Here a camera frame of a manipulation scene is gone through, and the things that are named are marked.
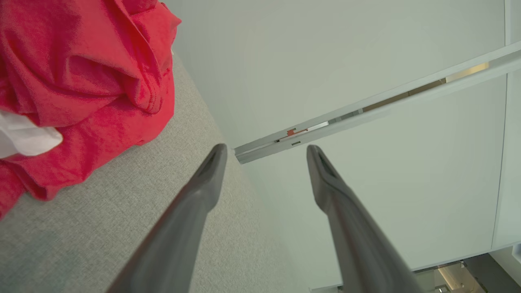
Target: white cloth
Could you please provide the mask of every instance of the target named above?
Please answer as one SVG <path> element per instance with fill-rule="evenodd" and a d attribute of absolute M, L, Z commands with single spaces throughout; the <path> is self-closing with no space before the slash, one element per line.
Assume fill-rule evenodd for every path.
<path fill-rule="evenodd" d="M 38 127 L 29 118 L 0 110 L 0 158 L 20 153 L 36 156 L 63 141 L 53 127 Z"/>

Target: white fabric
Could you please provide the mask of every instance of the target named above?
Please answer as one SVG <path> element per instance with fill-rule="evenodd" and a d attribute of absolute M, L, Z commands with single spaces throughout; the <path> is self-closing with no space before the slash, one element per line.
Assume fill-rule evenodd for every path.
<path fill-rule="evenodd" d="M 53 127 L 38 127 L 27 117 L 0 110 L 0 158 L 20 153 L 36 156 L 63 141 Z"/>

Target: gray textured fabric surface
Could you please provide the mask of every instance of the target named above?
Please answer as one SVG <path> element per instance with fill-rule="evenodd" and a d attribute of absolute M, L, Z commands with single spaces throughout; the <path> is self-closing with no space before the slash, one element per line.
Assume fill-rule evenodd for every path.
<path fill-rule="evenodd" d="M 176 113 L 55 200 L 24 195 L 0 222 L 0 292 L 103 292 L 221 134 L 175 58 Z M 209 214 L 191 292 L 307 292 L 234 155 Z"/>

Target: red cloth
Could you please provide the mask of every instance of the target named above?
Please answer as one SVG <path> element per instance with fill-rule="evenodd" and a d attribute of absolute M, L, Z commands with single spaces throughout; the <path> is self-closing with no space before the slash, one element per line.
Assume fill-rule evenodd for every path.
<path fill-rule="evenodd" d="M 64 137 L 0 161 L 0 217 L 25 190 L 50 200 L 162 131 L 180 22 L 157 0 L 0 1 L 0 109 Z"/>

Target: crumpled red fabric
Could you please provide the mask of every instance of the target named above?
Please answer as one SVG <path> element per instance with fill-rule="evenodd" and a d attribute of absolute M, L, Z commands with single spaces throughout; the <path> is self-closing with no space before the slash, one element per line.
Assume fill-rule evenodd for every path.
<path fill-rule="evenodd" d="M 0 161 L 0 218 L 25 191 L 51 200 L 163 130 L 180 22 L 157 0 L 0 1 L 0 109 L 64 137 Z"/>

